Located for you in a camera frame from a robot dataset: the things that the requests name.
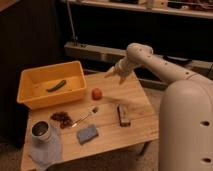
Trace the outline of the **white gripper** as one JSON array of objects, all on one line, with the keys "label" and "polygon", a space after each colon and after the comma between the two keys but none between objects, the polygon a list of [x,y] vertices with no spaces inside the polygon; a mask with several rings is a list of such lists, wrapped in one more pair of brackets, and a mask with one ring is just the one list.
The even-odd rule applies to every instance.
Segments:
[{"label": "white gripper", "polygon": [[126,80],[125,76],[128,76],[134,70],[135,67],[135,63],[133,63],[127,57],[124,57],[115,64],[115,67],[111,67],[106,72],[104,78],[112,77],[115,74],[118,74],[120,76],[119,84],[123,84]]}]

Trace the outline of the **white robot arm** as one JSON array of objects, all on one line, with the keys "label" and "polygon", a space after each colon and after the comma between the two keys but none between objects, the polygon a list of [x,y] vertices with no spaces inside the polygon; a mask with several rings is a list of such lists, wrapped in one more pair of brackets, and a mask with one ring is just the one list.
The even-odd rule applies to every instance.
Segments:
[{"label": "white robot arm", "polygon": [[168,84],[159,110],[158,171],[213,171],[213,80],[131,43],[107,71],[121,81],[145,67]]}]

